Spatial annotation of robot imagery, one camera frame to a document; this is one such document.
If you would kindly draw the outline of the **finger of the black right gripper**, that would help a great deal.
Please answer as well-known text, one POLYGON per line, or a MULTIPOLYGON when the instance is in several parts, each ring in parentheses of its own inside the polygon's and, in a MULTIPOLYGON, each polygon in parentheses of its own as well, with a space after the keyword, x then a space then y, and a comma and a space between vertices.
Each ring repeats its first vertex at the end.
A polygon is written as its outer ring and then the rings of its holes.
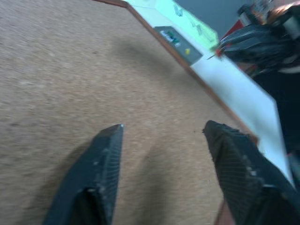
POLYGON ((269 24, 250 24, 246 27, 233 31, 229 35, 222 38, 219 42, 220 47, 224 47, 229 44, 240 43, 249 38, 255 37, 283 37, 285 31, 282 28, 277 28, 269 24))
POLYGON ((226 46, 222 53, 235 62, 253 64, 280 63, 294 55, 294 52, 284 47, 254 46, 247 49, 226 46))

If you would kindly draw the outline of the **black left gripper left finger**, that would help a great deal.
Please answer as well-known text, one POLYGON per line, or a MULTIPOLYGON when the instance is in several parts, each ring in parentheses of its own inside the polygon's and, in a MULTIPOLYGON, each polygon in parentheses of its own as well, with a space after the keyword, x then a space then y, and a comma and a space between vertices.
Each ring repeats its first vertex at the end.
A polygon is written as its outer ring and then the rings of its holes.
POLYGON ((112 225, 123 131, 117 124, 93 138, 60 183, 43 225, 112 225))

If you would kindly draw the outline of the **cork board with wooden frame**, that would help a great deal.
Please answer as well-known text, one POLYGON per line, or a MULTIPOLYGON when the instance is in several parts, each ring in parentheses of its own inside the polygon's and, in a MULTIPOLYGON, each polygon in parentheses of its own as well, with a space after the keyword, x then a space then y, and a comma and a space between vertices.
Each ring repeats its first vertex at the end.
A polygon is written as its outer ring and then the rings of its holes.
POLYGON ((0 0, 0 225, 42 225, 70 166, 115 124, 113 224, 213 225, 209 120, 240 128, 126 9, 0 0))

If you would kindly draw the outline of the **clear plastic box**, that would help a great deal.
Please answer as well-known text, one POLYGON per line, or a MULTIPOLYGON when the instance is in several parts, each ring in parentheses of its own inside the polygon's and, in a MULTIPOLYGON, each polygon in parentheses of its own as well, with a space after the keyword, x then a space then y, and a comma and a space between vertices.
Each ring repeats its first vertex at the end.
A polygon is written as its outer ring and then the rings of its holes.
POLYGON ((174 0, 124 0, 151 27, 172 26, 177 10, 182 13, 180 6, 174 0))

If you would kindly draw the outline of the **green pushpin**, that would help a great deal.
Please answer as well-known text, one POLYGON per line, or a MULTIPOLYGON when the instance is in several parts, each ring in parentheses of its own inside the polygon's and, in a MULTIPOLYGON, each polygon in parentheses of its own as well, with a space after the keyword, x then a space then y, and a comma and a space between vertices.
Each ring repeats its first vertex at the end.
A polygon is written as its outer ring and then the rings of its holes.
POLYGON ((173 45, 180 46, 180 41, 172 33, 169 33, 169 35, 170 35, 170 39, 171 39, 171 42, 173 43, 173 45))

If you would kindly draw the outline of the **red pushpin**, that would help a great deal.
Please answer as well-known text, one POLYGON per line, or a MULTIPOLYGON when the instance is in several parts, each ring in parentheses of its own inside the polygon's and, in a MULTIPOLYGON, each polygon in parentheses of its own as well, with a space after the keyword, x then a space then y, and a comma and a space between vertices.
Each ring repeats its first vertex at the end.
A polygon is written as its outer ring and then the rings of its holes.
POLYGON ((209 60, 209 59, 211 59, 213 57, 219 57, 220 58, 221 55, 222 55, 222 50, 221 49, 216 49, 215 53, 212 56, 210 56, 207 60, 209 60))

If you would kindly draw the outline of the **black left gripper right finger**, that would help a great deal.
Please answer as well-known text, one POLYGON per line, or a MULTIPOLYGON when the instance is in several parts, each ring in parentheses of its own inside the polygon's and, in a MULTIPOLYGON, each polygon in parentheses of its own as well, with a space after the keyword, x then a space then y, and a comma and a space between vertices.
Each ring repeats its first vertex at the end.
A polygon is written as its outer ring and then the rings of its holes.
POLYGON ((248 135, 212 120, 203 133, 236 225, 300 225, 300 193, 248 135))

